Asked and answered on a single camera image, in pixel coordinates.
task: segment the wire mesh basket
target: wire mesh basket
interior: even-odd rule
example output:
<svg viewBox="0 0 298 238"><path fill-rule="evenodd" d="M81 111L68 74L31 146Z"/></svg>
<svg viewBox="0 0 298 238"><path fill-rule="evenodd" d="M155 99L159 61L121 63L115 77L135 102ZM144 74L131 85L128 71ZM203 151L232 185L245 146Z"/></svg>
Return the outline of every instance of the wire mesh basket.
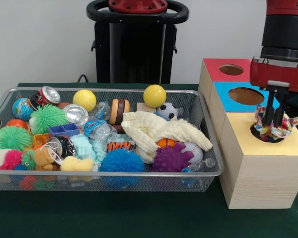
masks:
<svg viewBox="0 0 298 238"><path fill-rule="evenodd" d="M13 118L12 105L19 98L30 98L40 88L15 88L7 91L0 100L0 127ZM62 102L71 102L75 88L56 88ZM143 102L143 90L89 89L99 102L128 99L135 111L137 102ZM204 158L213 158L216 165L205 172L152 173L146 165L143 173L123 172L48 172L2 171L0 190L43 191L206 191L215 176L223 171L223 161L204 98L197 91L166 90L167 102L177 106L179 117L199 128L213 143Z"/></svg>

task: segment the green spiky ball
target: green spiky ball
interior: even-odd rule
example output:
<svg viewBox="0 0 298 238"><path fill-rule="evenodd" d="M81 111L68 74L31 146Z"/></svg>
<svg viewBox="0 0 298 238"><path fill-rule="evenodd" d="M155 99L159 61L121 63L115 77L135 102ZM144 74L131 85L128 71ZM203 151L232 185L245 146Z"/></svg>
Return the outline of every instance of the green spiky ball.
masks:
<svg viewBox="0 0 298 238"><path fill-rule="evenodd" d="M23 151L32 146L32 137L26 129L16 126L5 126L0 129L0 149Z"/></svg>
<svg viewBox="0 0 298 238"><path fill-rule="evenodd" d="M21 164L27 170L35 170L36 163L34 161L34 150L28 150L22 155Z"/></svg>
<svg viewBox="0 0 298 238"><path fill-rule="evenodd" d="M31 120L34 120L32 133L35 135L48 133L49 127L69 123L63 110L49 104L33 112Z"/></svg>

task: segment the teddy bear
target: teddy bear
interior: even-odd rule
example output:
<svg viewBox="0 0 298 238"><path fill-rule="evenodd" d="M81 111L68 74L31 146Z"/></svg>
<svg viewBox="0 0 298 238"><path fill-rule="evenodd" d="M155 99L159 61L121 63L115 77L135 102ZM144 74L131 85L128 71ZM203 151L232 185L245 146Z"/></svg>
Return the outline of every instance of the teddy bear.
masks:
<svg viewBox="0 0 298 238"><path fill-rule="evenodd" d="M35 170L57 171L60 166L54 163L56 153L48 146L41 147L34 151Z"/></svg>

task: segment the tennis ball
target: tennis ball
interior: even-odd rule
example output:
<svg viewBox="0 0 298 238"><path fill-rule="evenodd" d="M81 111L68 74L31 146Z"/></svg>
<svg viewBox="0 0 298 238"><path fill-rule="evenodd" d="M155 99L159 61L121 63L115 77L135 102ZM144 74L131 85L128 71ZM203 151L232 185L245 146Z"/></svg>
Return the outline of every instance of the tennis ball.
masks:
<svg viewBox="0 0 298 238"><path fill-rule="evenodd" d="M73 103L86 108L88 112L92 111L96 106L96 96L92 91L82 89L75 93Z"/></svg>
<svg viewBox="0 0 298 238"><path fill-rule="evenodd" d="M165 103L167 94L160 85L150 85L144 91L144 101L148 107L158 108Z"/></svg>

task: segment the shape sorter box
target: shape sorter box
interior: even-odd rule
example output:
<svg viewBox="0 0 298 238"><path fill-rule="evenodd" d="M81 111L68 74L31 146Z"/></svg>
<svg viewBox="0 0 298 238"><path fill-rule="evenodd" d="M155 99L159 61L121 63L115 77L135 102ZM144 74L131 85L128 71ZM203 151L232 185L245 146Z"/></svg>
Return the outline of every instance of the shape sorter box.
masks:
<svg viewBox="0 0 298 238"><path fill-rule="evenodd" d="M242 113L255 112L256 104L267 104L268 92L258 92L258 87L252 86L249 82L250 60L249 59L204 59L201 70L199 92L203 94L209 108L210 117L214 125L215 135L220 141L226 112ZM240 89L250 93L250 96L262 97L262 101L253 105L243 105L234 101L245 100L249 94L229 95ZM274 108L279 105L274 100Z"/></svg>
<svg viewBox="0 0 298 238"><path fill-rule="evenodd" d="M293 128L279 143L253 136L256 103L242 105L239 99L248 103L243 94L248 90L266 105L268 94L256 93L249 69L248 59L205 59L202 65L199 92L207 102L224 158L220 176L224 196L230 209L290 208L298 192L298 130ZM240 98L229 95L233 89L242 92Z"/></svg>

